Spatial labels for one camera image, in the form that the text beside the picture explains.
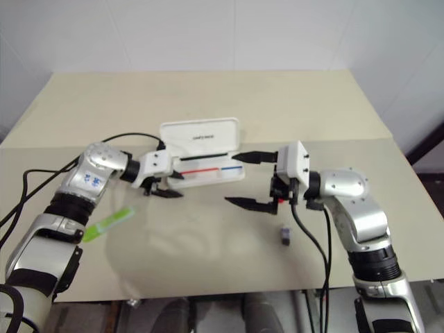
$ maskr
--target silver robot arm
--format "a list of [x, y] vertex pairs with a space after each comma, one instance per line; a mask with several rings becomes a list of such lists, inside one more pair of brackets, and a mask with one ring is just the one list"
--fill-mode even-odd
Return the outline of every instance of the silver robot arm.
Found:
[[272, 153], [252, 151], [233, 158], [276, 165], [271, 178], [273, 201], [225, 198], [231, 203], [277, 214], [279, 200], [295, 205], [303, 197], [309, 209], [322, 210], [323, 204], [329, 208], [361, 296], [355, 301], [360, 333], [425, 331], [409, 282], [393, 251], [387, 217], [370, 195], [365, 176], [352, 169], [310, 171], [309, 154], [300, 142]]
[[355, 301], [359, 329], [424, 332], [409, 282], [392, 247], [387, 217], [370, 195], [368, 179], [352, 169], [311, 172], [310, 178], [312, 193], [306, 192], [305, 198], [318, 198], [327, 205], [348, 253], [361, 295]]
[[82, 255], [77, 244], [110, 179], [131, 182], [134, 188], [145, 188], [146, 194], [178, 197], [177, 192], [160, 190], [156, 185], [159, 178], [173, 174], [166, 150], [147, 153], [135, 161], [103, 142], [89, 145], [6, 264], [2, 291], [7, 289], [15, 296], [0, 293], [1, 312], [6, 315], [1, 327], [9, 326], [8, 318], [13, 317], [17, 302], [22, 302], [19, 332], [42, 332], [54, 298], [68, 289], [76, 274]]

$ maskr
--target screw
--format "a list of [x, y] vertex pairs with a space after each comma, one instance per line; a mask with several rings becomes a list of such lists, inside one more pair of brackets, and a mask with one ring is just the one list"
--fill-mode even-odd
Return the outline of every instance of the screw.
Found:
[[126, 301], [126, 304], [128, 304], [133, 309], [138, 308], [139, 305], [141, 305], [141, 303], [142, 303], [141, 300], [135, 300], [134, 298], [131, 298], [130, 300]]

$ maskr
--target black cable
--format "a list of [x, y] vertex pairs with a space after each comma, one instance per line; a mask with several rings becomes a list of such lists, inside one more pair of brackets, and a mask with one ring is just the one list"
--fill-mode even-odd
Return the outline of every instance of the black cable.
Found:
[[[310, 240], [313, 242], [313, 244], [315, 245], [315, 247], [318, 249], [319, 253], [322, 255], [322, 259], [324, 261], [324, 269], [325, 269], [325, 279], [327, 279], [327, 275], [328, 275], [328, 263], [327, 263], [327, 258], [325, 256], [324, 250], [321, 248], [321, 245], [319, 244], [319, 242], [317, 241], [317, 239], [313, 236], [313, 234], [308, 231], [308, 229], [304, 226], [304, 224], [302, 223], [302, 221], [299, 219], [298, 213], [296, 211], [296, 205], [290, 205], [291, 207], [291, 213], [293, 215], [294, 220], [296, 221], [296, 223], [298, 224], [299, 228], [305, 233], [305, 235], [310, 238]], [[320, 333], [323, 333], [323, 290], [325, 287], [325, 283], [323, 288], [321, 289], [321, 297], [319, 300], [320, 303], [320, 318], [319, 318], [319, 331]]]
[[0, 293], [5, 293], [12, 300], [13, 310], [11, 320], [9, 322], [6, 333], [15, 333], [19, 331], [20, 324], [22, 323], [24, 304], [22, 295], [16, 288], [0, 284]]
[[[102, 140], [102, 142], [108, 142], [111, 141], [113, 139], [117, 139], [119, 137], [126, 137], [126, 136], [131, 136], [131, 135], [139, 135], [139, 136], [143, 136], [143, 137], [150, 137], [153, 139], [156, 139], [159, 141], [159, 144], [157, 145], [157, 150], [160, 149], [165, 149], [165, 143], [159, 138], [156, 137], [155, 135], [151, 135], [148, 133], [139, 133], [139, 132], [130, 132], [130, 133], [121, 133], [118, 135], [114, 135], [112, 137], [108, 137], [104, 140]], [[64, 172], [68, 172], [71, 169], [73, 169], [74, 167], [77, 166], [78, 163], [78, 158], [79, 156], [77, 156], [74, 160], [72, 160], [70, 163], [66, 164], [64, 167], [62, 167], [60, 170], [57, 171], [50, 171], [50, 170], [44, 170], [44, 169], [33, 169], [33, 170], [27, 170], [24, 172], [23, 174], [23, 190], [22, 190], [22, 196], [20, 198], [19, 203], [4, 217], [2, 218], [2, 220], [0, 221], [0, 228], [3, 227], [10, 219], [12, 216], [14, 216], [14, 220], [12, 221], [10, 227], [8, 228], [8, 230], [6, 231], [5, 235], [1, 238], [0, 240], [0, 249], [3, 247], [5, 241], [8, 239], [8, 237], [10, 236], [10, 234], [12, 233], [12, 231], [14, 230], [18, 219], [20, 217], [20, 214], [23, 210], [23, 206], [25, 204], [26, 201], [28, 201], [30, 198], [32, 198], [38, 191], [40, 191], [43, 187], [45, 187], [48, 183], [50, 183], [55, 177], [57, 177], [58, 175], [60, 175], [61, 173]], [[44, 182], [42, 182], [40, 185], [38, 185], [30, 194], [27, 194], [27, 175], [29, 172], [51, 172], [53, 173], [53, 175], [51, 175], [50, 177], [48, 177]]]
[[[45, 187], [49, 182], [51, 182], [55, 177], [57, 177], [58, 175], [60, 175], [61, 173], [64, 172], [68, 172], [70, 171], [72, 168], [77, 166], [77, 161], [78, 161], [78, 157], [76, 157], [74, 160], [72, 160], [70, 163], [68, 163], [67, 165], [65, 165], [64, 167], [62, 167], [60, 170], [56, 171], [52, 176], [48, 177], [44, 182], [42, 182], [39, 186], [37, 186], [30, 194], [28, 194], [25, 197], [24, 202], [28, 201], [29, 199], [31, 199], [38, 191], [40, 191], [43, 187]], [[2, 218], [2, 220], [0, 221], [0, 228], [3, 227], [9, 220], [10, 218], [17, 212], [17, 209], [19, 208], [20, 202], [18, 204], [16, 204], [16, 206], [8, 213], [8, 215], [6, 215], [5, 217]]]
[[313, 315], [311, 314], [311, 307], [310, 307], [310, 302], [308, 299], [308, 290], [305, 290], [304, 294], [305, 294], [305, 302], [307, 303], [308, 319], [310, 320], [311, 333], [315, 333], [314, 323], [313, 323]]
[[25, 172], [23, 172], [22, 195], [20, 196], [20, 201], [19, 201], [19, 204], [17, 205], [17, 211], [15, 212], [14, 219], [12, 220], [11, 224], [9, 225], [9, 228], [6, 230], [3, 237], [0, 239], [0, 250], [1, 250], [1, 248], [3, 248], [3, 245], [5, 244], [6, 240], [11, 235], [15, 226], [17, 225], [17, 222], [19, 221], [20, 214], [22, 213], [23, 206], [25, 204], [26, 193], [28, 192], [28, 174], [30, 174], [31, 172], [47, 172], [47, 173], [59, 174], [60, 170], [30, 169], [30, 170], [26, 170]]
[[330, 273], [332, 271], [332, 225], [330, 223], [330, 216], [328, 215], [328, 211], [323, 209], [325, 215], [325, 222], [327, 224], [327, 242], [328, 242], [328, 260], [327, 260], [327, 275], [325, 277], [325, 328], [324, 333], [328, 331], [328, 316], [329, 316], [329, 307], [330, 307]]

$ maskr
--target small black object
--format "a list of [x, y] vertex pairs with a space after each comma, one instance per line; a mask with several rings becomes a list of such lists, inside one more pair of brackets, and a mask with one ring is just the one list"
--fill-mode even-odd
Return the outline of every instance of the small black object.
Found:
[[151, 192], [154, 196], [159, 196], [161, 198], [181, 198], [183, 194], [174, 191], [172, 189], [156, 189]]
[[359, 333], [371, 333], [370, 326], [368, 326], [366, 310], [364, 309], [361, 298], [355, 300], [355, 315]]
[[364, 281], [387, 281], [401, 275], [392, 246], [369, 252], [349, 252], [348, 261], [355, 276]]
[[54, 298], [56, 298], [57, 293], [62, 293], [67, 290], [74, 279], [74, 276], [77, 272], [77, 268], [79, 266], [80, 257], [82, 256], [83, 250], [76, 246], [76, 249], [72, 253], [71, 258], [69, 259], [68, 265], [63, 272], [60, 281], [57, 283], [57, 286], [54, 290]]
[[155, 178], [155, 177], [147, 177], [144, 179], [144, 181], [142, 182], [142, 184], [140, 185], [140, 187], [142, 189], [145, 189], [144, 191], [144, 196], [149, 196], [151, 194], [151, 188], [153, 187], [153, 183], [154, 182], [159, 182], [160, 179], [159, 178]]
[[290, 228], [280, 229], [280, 240], [282, 245], [290, 246]]
[[305, 205], [305, 207], [308, 210], [319, 210], [319, 211], [324, 210], [324, 204], [323, 203], [317, 203], [313, 199], [308, 199], [307, 200], [307, 204]]
[[249, 151], [240, 153], [231, 157], [245, 163], [260, 164], [261, 162], [276, 163], [278, 161], [278, 152], [269, 153], [266, 151]]
[[57, 278], [54, 275], [27, 268], [13, 270], [6, 279], [6, 284], [10, 286], [36, 289], [46, 297], [51, 295], [56, 283]]
[[126, 182], [134, 182], [137, 178], [137, 174], [139, 174], [140, 163], [139, 161], [134, 161], [128, 158], [128, 163], [126, 165], [125, 171], [123, 172], [120, 179]]
[[72, 194], [56, 193], [44, 212], [60, 215], [86, 225], [93, 210], [94, 204], [91, 201]]
[[185, 177], [182, 176], [182, 174], [180, 172], [177, 172], [176, 170], [173, 170], [173, 174], [171, 174], [169, 177], [174, 179], [185, 179]]
[[304, 193], [304, 199], [315, 199], [319, 197], [321, 188], [321, 175], [318, 172], [310, 171], [308, 190]]
[[221, 153], [221, 154], [212, 154], [212, 155], [199, 155], [199, 156], [192, 156], [192, 157], [182, 157], [181, 161], [191, 161], [191, 160], [200, 160], [203, 158], [212, 158], [212, 157], [222, 157], [226, 156], [228, 153]]
[[225, 197], [227, 201], [234, 203], [236, 206], [246, 210], [253, 210], [255, 212], [264, 212], [276, 215], [278, 213], [278, 199], [274, 199], [269, 203], [258, 203], [255, 199], [240, 198], [240, 197]]

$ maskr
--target table surface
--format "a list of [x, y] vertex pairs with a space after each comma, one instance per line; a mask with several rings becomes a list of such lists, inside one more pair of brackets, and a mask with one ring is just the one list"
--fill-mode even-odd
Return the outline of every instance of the table surface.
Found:
[[[387, 214], [394, 248], [410, 280], [444, 277], [442, 265], [424, 259], [444, 251], [443, 219], [348, 71], [55, 75], [0, 146], [1, 215], [17, 202], [25, 169], [54, 169], [88, 143], [113, 134], [156, 134], [163, 121], [232, 116], [241, 121], [241, 151], [273, 151], [302, 139], [313, 170], [363, 171]], [[136, 156], [154, 147], [134, 138], [119, 144]], [[113, 182], [89, 225], [122, 207], [132, 206], [137, 213], [81, 244], [80, 268], [58, 300], [320, 287], [321, 256], [292, 221], [287, 204], [272, 216], [223, 199], [267, 201], [272, 171], [272, 165], [248, 165], [241, 182], [183, 189], [185, 196], [179, 199], [143, 197], [128, 184]], [[33, 188], [44, 175], [31, 178]], [[26, 205], [0, 253], [1, 279], [10, 251], [59, 183], [51, 183]], [[325, 247], [323, 215], [303, 204], [299, 211]], [[283, 225], [292, 227], [289, 247], [280, 245]], [[352, 285], [347, 255], [335, 232], [332, 266], [331, 287]]]

